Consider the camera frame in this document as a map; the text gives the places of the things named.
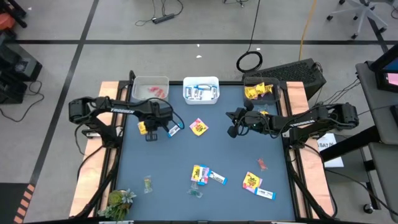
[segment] wooden frame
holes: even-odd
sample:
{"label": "wooden frame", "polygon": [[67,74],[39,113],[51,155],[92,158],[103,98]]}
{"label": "wooden frame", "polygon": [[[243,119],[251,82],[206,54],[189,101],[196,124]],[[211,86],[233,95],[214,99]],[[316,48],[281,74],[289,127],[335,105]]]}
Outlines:
{"label": "wooden frame", "polygon": [[[119,82],[103,82],[101,84],[101,89],[99,91],[99,96],[109,96],[115,99],[118,92]],[[305,95],[304,85],[302,82],[287,82],[287,92],[290,99],[290,107],[293,114],[302,113],[309,109],[307,97]],[[280,99],[280,104],[282,107],[282,114],[287,116],[287,109],[284,97]],[[104,113],[99,116],[105,124],[111,124],[112,114]],[[121,116],[118,117],[117,123],[120,123]],[[318,149],[317,141],[314,139],[309,139],[307,141],[309,146]],[[90,155],[94,150],[96,150],[101,145],[101,139],[94,138],[87,141],[86,155]],[[304,148],[300,152],[302,158],[302,166],[305,174],[305,181],[307,183],[307,188],[317,200],[319,205],[327,212],[327,214],[333,214],[333,206],[330,200],[330,194],[328,190],[328,185],[326,182],[325,173],[323,171],[322,161],[319,155],[315,154],[311,149]],[[105,156],[105,148],[100,150],[96,155],[94,155],[86,164],[81,168],[80,178],[77,182],[75,196],[73,198],[72,207],[70,210],[70,216],[79,213],[87,202],[92,198],[93,194],[98,188],[100,182],[100,175],[103,167]],[[109,157],[109,166],[112,166],[114,159],[114,152],[111,153]],[[297,168],[296,162],[293,163],[295,169]],[[305,206],[303,195],[300,189],[296,186],[296,193],[298,199],[298,208],[300,211],[300,216],[306,218]],[[109,186],[105,193],[103,194],[101,209],[104,209],[109,194]],[[313,217],[317,218],[317,215],[312,211]]]}

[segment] orange stripe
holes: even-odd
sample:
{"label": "orange stripe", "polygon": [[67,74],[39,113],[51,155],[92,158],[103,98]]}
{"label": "orange stripe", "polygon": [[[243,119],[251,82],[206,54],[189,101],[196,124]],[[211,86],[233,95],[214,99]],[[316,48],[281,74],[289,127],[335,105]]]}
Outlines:
{"label": "orange stripe", "polygon": [[35,190],[35,187],[33,187],[32,184],[29,184],[29,185],[27,186],[27,188],[28,188],[29,190],[31,190],[32,192]]}
{"label": "orange stripe", "polygon": [[28,192],[25,192],[25,193],[24,193],[24,196],[25,196],[26,198],[28,198],[28,199],[32,199],[32,195],[31,195],[30,193],[28,193]]}
{"label": "orange stripe", "polygon": [[23,220],[17,216],[14,218],[14,222],[16,222],[16,223],[22,223],[22,221]]}
{"label": "orange stripe", "polygon": [[17,212],[20,213],[23,217],[24,217],[25,214],[26,214],[26,211],[23,210],[23,209],[21,209],[21,208],[18,208],[18,211],[17,211]]}
{"label": "orange stripe", "polygon": [[21,205],[25,206],[25,208],[29,207],[29,203],[27,203],[24,199],[21,200]]}

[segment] white plastic bin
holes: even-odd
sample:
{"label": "white plastic bin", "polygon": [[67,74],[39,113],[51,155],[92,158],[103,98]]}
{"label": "white plastic bin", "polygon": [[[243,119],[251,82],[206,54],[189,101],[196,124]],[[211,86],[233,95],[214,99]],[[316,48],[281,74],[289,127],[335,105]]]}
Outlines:
{"label": "white plastic bin", "polygon": [[[217,96],[212,100],[190,100],[185,97],[185,87],[190,85],[214,85],[217,86]],[[218,83],[217,77],[187,77],[184,78],[182,97],[184,97],[185,102],[189,105],[212,105],[217,103],[220,97],[220,84]]]}
{"label": "white plastic bin", "polygon": [[[156,92],[150,92],[152,87],[159,87],[164,91],[164,97],[156,96]],[[142,101],[148,98],[158,97],[162,100],[169,99],[169,78],[168,77],[136,77],[132,85],[132,100]]]}

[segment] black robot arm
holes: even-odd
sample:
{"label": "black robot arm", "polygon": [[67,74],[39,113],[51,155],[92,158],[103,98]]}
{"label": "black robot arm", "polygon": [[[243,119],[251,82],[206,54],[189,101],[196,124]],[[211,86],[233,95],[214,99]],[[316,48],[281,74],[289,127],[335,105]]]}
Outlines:
{"label": "black robot arm", "polygon": [[272,137],[289,132],[291,146],[302,146],[309,137],[322,136],[327,131],[338,129],[353,129],[358,126],[359,119],[356,108],[349,103],[316,106],[304,113],[293,116],[275,116],[253,111],[253,104],[245,101],[245,108],[237,108],[235,112],[227,112],[234,126],[229,127],[228,134],[235,138],[245,135],[249,130]]}
{"label": "black robot arm", "polygon": [[154,131],[162,127],[169,131],[167,125],[173,120],[173,108],[169,105],[160,107],[158,102],[151,99],[139,103],[127,103],[119,100],[111,100],[109,97],[83,97],[69,102],[69,121],[75,124],[84,124],[97,132],[103,140],[104,147],[119,147],[121,137],[116,130],[104,124],[97,116],[101,113],[133,114],[143,121],[147,130],[146,140],[155,141],[157,135]]}

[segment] gray floor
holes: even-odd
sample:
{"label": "gray floor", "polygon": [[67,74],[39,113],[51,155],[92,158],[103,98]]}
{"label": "gray floor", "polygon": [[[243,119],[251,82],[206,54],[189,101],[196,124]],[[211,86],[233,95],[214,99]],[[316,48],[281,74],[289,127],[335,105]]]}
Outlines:
{"label": "gray floor", "polygon": [[[28,28],[16,26],[21,40],[78,40],[93,0],[18,0],[28,16]],[[237,4],[222,5],[221,1],[182,0],[184,11],[176,19],[144,27],[136,27],[138,19],[150,19],[153,14],[151,1],[99,0],[90,26],[89,40],[177,40],[177,39],[249,39],[257,2],[250,0],[241,9]],[[335,10],[347,9],[338,1],[318,0],[317,9],[308,27],[306,40],[348,40],[356,30],[353,15],[326,16]],[[160,1],[155,0],[157,15]],[[300,40],[310,10],[311,0],[261,1],[255,39]],[[169,0],[167,12],[179,10],[176,1]],[[375,12],[389,27],[382,34],[385,40],[398,40],[398,21],[390,17],[392,8],[380,4]],[[368,21],[358,40],[377,40]],[[137,75],[167,75],[171,80],[187,76],[219,77],[220,80],[240,80],[235,68],[238,57],[247,50],[244,44],[166,44],[166,45],[84,45],[78,61],[67,99],[63,105],[57,128],[34,192],[25,222],[67,218],[74,189],[76,171],[82,160],[73,140],[75,125],[68,121],[67,103],[82,96],[98,95],[102,81],[125,80],[128,71]],[[12,123],[0,116],[0,182],[28,182],[42,147],[44,137],[67,77],[76,45],[43,44],[23,45],[44,68],[39,76],[43,81],[43,102],[34,106],[21,123]],[[299,45],[253,45],[263,54],[263,68],[297,61]],[[327,84],[319,100],[327,99],[335,91],[356,78],[355,64],[374,60],[382,54],[379,45],[304,45],[303,58],[320,62]],[[245,58],[243,67],[253,66],[253,58]],[[16,118],[33,101],[27,96],[21,105],[1,106]],[[361,86],[345,94],[339,102],[350,102],[359,112],[368,110]],[[361,116],[358,128],[343,132],[355,134],[373,125],[369,113]],[[80,138],[81,145],[85,140]],[[338,218],[347,221],[392,223],[385,209],[372,215],[362,212],[369,202],[367,193],[354,183],[330,183],[338,203]]]}

